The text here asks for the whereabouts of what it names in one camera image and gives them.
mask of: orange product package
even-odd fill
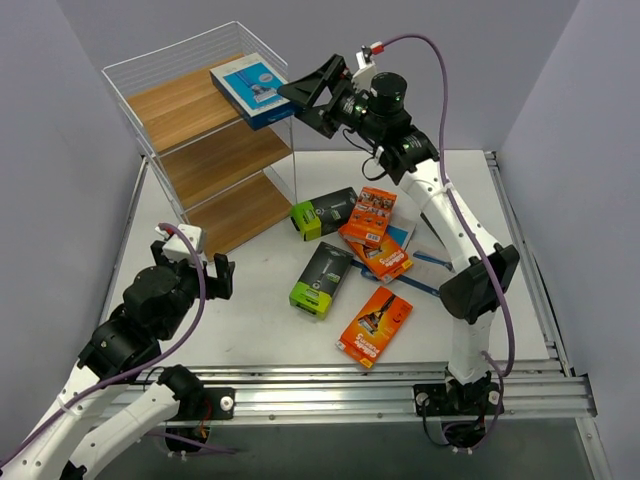
[[[383,234],[382,242],[377,247],[368,247],[360,243],[349,241],[343,234],[346,225],[338,230],[351,250],[360,258],[360,261],[375,275],[382,283],[387,284],[396,277],[405,273],[413,262],[407,252],[389,235]]]
[[[389,225],[396,198],[395,193],[364,187],[349,221],[343,226],[342,237],[368,247],[379,246]]]
[[[391,290],[379,287],[342,333],[336,346],[371,368],[400,329],[413,306]]]

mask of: white wall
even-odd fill
[[[502,150],[615,478],[638,478],[640,3],[581,0]]]
[[[0,458],[95,328],[140,157],[52,0],[0,2]]]
[[[450,148],[502,144],[577,0],[58,0],[98,68],[239,20],[289,62],[297,78],[339,53],[411,31],[432,36],[447,61]],[[407,108],[436,136],[442,103],[433,54],[417,41],[379,57],[409,82]],[[297,147],[351,148],[300,125]]]

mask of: black and green box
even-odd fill
[[[358,195],[349,187],[298,203],[291,208],[291,221],[304,240],[327,235],[347,223]]]
[[[291,290],[289,303],[318,318],[325,318],[352,259],[353,254],[320,242]]]

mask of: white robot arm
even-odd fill
[[[502,292],[511,282],[519,255],[513,245],[503,248],[482,228],[450,181],[443,184],[439,152],[411,123],[411,116],[404,109],[406,81],[395,73],[377,73],[371,60],[382,49],[380,43],[363,47],[356,56],[359,68],[354,74],[343,57],[333,55],[310,75],[281,86],[278,93],[298,107],[299,120],[325,137],[333,137],[343,126],[357,133],[370,146],[385,173],[418,205],[422,218],[449,252],[456,273],[440,288],[442,303],[454,317],[453,348],[447,368],[457,382],[453,389],[459,398],[453,403],[477,400],[478,404],[486,404],[490,367],[483,352],[489,348],[498,294],[449,194],[471,228],[473,240],[486,252],[493,267],[491,273],[495,273]],[[316,105],[325,89],[330,91],[331,99]]]
[[[143,369],[186,341],[199,315],[188,333],[161,354],[159,341],[173,337],[196,298],[203,307],[205,300],[231,297],[234,264],[215,255],[217,278],[206,274],[200,258],[202,230],[162,225],[171,228],[164,241],[151,246],[156,265],[136,276],[123,294],[124,303],[93,332],[54,403],[23,444],[0,461],[3,480],[95,478],[158,423],[179,412],[197,417],[206,410],[202,383],[177,365],[166,368],[147,392],[88,433]]]

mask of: white tabletop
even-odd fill
[[[360,173],[360,152],[300,152],[296,154],[298,198],[305,200],[352,186],[358,192],[369,184]],[[452,151],[447,172],[479,221],[503,244],[511,243],[489,169],[481,151]],[[376,167],[370,165],[369,175]],[[276,170],[292,178],[291,162]],[[388,179],[376,187],[398,193],[394,207],[407,218],[419,220],[413,202]],[[121,302],[123,290],[135,274],[153,263],[149,246],[158,237],[153,231],[161,221],[177,222],[176,215],[152,172],[147,174],[131,234],[125,249],[111,308]],[[427,226],[419,221],[414,237],[437,244]],[[332,234],[303,242],[289,219],[285,219],[229,254],[236,262],[234,293],[229,301],[207,303],[202,321],[187,343],[165,363],[188,366],[241,365],[333,365],[352,360],[335,347],[342,331],[378,287],[352,268],[325,320],[317,320],[289,305],[289,292],[321,240],[339,245]],[[380,363],[447,361],[451,348],[451,325],[455,321],[440,300],[400,282],[388,288],[408,300],[413,312],[380,357]],[[507,294],[516,333],[516,359],[547,359],[547,349],[533,304],[520,269]],[[174,340],[190,324],[195,306],[186,316]],[[507,357],[504,318],[499,311],[491,331],[494,358]]]

